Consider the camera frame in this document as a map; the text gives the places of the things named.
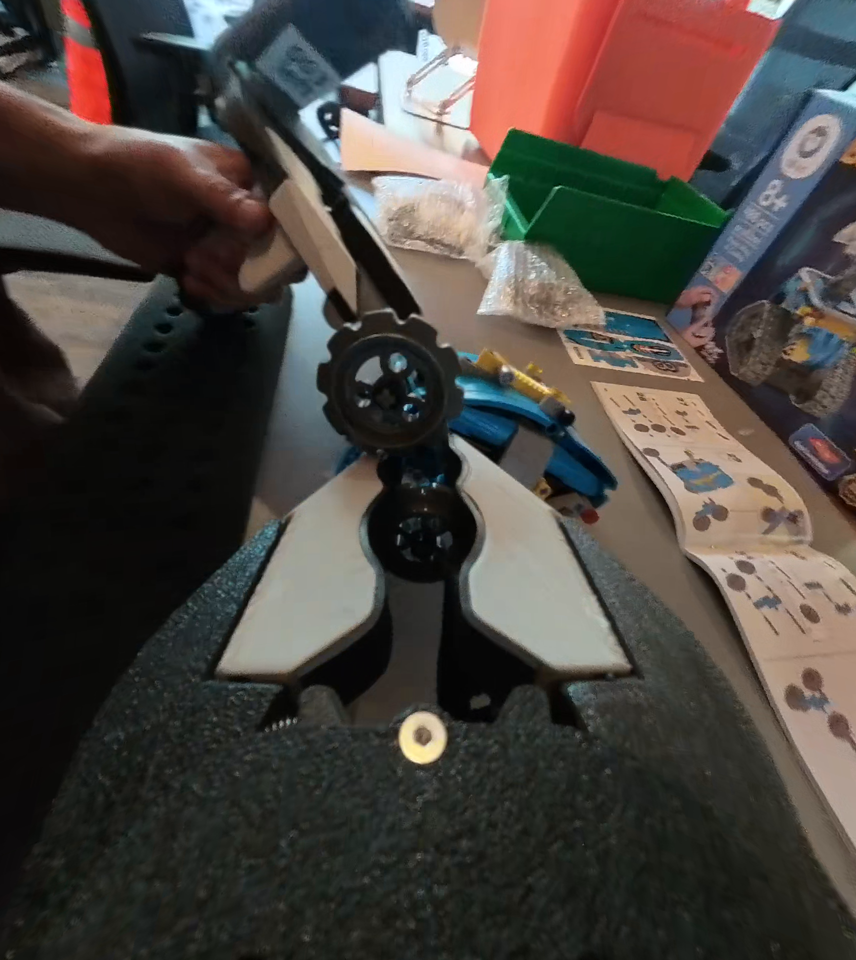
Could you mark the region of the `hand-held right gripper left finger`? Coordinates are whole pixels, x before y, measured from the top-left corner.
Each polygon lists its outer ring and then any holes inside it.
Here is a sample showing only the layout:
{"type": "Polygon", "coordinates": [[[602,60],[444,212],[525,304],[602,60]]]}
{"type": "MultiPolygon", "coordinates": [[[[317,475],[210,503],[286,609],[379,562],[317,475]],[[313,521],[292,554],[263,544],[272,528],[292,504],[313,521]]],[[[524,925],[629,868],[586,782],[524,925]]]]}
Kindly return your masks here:
{"type": "Polygon", "coordinates": [[[286,517],[215,669],[221,680],[295,682],[370,630],[386,577],[368,520],[383,491],[362,455],[286,517]]]}

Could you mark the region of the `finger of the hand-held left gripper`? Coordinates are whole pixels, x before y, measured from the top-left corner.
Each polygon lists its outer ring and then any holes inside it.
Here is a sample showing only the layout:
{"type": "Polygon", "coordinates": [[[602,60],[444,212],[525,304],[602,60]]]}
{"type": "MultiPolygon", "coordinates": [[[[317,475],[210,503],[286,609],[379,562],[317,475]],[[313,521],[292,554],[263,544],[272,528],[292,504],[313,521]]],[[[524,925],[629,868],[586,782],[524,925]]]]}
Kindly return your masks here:
{"type": "Polygon", "coordinates": [[[265,198],[273,226],[265,242],[265,290],[305,268],[337,322],[355,322],[358,270],[307,165],[271,127],[265,129],[265,198]]]}
{"type": "Polygon", "coordinates": [[[354,315],[390,309],[400,320],[422,316],[398,262],[348,187],[337,198],[337,230],[355,269],[354,315]]]}

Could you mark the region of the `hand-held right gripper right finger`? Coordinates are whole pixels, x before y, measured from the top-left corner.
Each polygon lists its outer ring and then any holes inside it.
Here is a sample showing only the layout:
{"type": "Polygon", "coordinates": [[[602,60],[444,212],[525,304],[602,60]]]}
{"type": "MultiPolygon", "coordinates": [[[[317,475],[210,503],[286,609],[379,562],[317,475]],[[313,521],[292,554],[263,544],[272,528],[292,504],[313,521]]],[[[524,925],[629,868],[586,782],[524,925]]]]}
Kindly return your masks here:
{"type": "Polygon", "coordinates": [[[477,533],[458,602],[480,634],[538,676],[628,676],[633,667],[561,517],[462,438],[458,493],[477,533]]]}

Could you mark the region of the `blue yellow brick toy vehicle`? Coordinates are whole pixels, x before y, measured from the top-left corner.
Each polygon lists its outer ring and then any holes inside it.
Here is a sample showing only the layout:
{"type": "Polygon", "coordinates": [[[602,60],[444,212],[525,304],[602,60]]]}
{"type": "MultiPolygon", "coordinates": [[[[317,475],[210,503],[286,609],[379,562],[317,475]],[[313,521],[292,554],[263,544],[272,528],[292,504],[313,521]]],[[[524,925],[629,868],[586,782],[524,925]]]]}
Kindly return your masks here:
{"type": "Polygon", "coordinates": [[[462,353],[418,316],[370,312],[335,332],[316,375],[323,413],[357,454],[379,465],[384,492],[366,523],[374,557],[413,583],[452,578],[479,537],[458,482],[467,468],[455,438],[499,460],[524,430],[548,451],[538,479],[548,497],[573,495],[597,511],[617,488],[605,462],[581,439],[563,393],[537,369],[513,366],[488,348],[462,353]]]}

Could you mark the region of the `person's left forearm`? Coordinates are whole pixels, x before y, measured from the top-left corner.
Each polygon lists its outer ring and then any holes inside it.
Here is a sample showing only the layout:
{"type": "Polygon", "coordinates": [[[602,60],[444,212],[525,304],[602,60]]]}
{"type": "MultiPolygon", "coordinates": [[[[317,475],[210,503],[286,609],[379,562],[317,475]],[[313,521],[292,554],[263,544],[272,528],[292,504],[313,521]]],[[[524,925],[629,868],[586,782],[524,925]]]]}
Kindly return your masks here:
{"type": "Polygon", "coordinates": [[[177,259],[156,206],[177,154],[175,138],[93,124],[0,81],[0,209],[62,223],[147,272],[177,259]]]}

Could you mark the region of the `person's left hand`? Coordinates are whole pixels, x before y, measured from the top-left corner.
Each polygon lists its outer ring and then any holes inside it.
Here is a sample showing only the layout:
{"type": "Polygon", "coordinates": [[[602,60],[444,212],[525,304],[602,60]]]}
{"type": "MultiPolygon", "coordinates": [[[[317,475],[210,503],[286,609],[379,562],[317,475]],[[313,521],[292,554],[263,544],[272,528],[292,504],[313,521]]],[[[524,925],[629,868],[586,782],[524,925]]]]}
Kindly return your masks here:
{"type": "Polygon", "coordinates": [[[240,150],[186,138],[138,143],[133,242],[126,258],[176,279],[189,297],[218,308],[255,304],[239,275],[275,219],[240,150]]]}

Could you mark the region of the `flat cardboard sheet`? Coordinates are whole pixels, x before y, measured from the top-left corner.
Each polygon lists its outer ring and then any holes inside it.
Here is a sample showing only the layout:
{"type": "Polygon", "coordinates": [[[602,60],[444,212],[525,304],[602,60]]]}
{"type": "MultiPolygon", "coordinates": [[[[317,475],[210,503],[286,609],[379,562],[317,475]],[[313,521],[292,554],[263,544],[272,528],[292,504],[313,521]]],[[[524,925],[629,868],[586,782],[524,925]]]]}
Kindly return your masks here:
{"type": "Polygon", "coordinates": [[[400,137],[356,111],[338,116],[339,164],[348,173],[398,174],[481,187],[488,167],[400,137]]]}

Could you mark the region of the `clear acrylic stand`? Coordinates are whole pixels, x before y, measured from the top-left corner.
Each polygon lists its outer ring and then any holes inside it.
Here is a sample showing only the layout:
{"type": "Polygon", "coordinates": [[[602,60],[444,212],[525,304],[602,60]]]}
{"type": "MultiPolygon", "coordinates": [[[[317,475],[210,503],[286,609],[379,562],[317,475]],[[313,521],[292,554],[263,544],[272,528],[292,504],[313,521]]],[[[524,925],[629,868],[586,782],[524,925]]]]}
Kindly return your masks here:
{"type": "Polygon", "coordinates": [[[463,46],[419,54],[405,79],[402,107],[412,116],[466,131],[475,90],[477,59],[463,46]]]}

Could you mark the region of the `orange striped cone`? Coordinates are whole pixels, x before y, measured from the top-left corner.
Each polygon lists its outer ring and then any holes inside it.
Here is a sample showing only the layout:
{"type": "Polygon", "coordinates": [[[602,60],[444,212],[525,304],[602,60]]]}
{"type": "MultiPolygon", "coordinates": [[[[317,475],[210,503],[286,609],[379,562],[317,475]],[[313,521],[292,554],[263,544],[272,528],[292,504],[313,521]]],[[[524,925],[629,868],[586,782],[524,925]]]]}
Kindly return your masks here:
{"type": "Polygon", "coordinates": [[[84,121],[111,125],[108,76],[85,4],[60,1],[59,8],[70,111],[84,121]]]}

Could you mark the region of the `black perforated chair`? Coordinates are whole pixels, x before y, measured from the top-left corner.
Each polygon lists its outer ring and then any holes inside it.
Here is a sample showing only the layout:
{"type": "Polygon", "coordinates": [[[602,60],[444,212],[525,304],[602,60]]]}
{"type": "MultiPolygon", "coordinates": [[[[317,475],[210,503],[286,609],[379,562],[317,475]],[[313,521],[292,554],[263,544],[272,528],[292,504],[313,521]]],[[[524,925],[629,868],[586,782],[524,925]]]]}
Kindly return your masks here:
{"type": "Polygon", "coordinates": [[[204,579],[242,543],[292,290],[197,312],[154,282],[84,388],[52,478],[51,526],[122,569],[204,579]]]}

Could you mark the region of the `green plastic bin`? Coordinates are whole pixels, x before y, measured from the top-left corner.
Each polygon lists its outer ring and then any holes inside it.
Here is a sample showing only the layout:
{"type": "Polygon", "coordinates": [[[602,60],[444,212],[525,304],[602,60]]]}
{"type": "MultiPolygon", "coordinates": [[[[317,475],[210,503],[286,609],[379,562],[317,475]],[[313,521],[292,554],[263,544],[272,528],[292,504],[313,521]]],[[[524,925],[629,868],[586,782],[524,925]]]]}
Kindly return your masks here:
{"type": "Polygon", "coordinates": [[[511,128],[502,234],[560,255],[592,293],[673,304],[731,214],[676,177],[511,128]]]}

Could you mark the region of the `orange plastic bin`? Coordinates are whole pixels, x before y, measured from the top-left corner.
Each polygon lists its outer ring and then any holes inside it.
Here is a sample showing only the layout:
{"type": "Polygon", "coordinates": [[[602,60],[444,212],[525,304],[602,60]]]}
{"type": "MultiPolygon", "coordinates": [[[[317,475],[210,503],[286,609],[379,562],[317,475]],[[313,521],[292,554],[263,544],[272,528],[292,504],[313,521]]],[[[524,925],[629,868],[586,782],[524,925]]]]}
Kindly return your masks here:
{"type": "Polygon", "coordinates": [[[489,1],[470,131],[510,130],[689,180],[791,2],[489,1]]]}

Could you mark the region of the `blue sticker sheet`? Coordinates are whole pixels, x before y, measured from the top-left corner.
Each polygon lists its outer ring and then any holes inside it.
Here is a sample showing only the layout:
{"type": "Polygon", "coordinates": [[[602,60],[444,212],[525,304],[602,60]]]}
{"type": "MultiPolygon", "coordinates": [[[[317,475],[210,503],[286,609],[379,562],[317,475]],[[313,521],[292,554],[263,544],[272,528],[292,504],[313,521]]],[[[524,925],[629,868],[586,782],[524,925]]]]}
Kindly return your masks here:
{"type": "Polygon", "coordinates": [[[686,354],[651,316],[604,308],[600,324],[566,326],[555,332],[577,366],[703,382],[686,354]]]}

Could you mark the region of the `open instruction booklet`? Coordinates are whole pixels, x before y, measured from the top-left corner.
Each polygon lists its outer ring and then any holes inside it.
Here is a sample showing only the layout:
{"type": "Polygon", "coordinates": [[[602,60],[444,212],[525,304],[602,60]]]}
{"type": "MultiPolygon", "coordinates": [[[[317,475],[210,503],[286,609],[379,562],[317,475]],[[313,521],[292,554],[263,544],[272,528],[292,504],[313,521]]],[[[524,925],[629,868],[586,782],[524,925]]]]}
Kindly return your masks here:
{"type": "Polygon", "coordinates": [[[812,545],[780,474],[695,393],[597,382],[626,449],[715,583],[786,735],[856,854],[856,577],[812,545]]]}

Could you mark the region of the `dark robot kit box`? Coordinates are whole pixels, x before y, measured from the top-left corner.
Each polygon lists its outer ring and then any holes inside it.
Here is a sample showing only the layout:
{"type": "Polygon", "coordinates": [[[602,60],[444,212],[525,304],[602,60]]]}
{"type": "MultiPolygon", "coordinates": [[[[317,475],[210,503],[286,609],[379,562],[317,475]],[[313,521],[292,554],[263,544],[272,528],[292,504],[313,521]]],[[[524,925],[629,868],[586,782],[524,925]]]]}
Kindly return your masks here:
{"type": "Polygon", "coordinates": [[[666,319],[856,516],[856,95],[809,95],[666,319]]]}

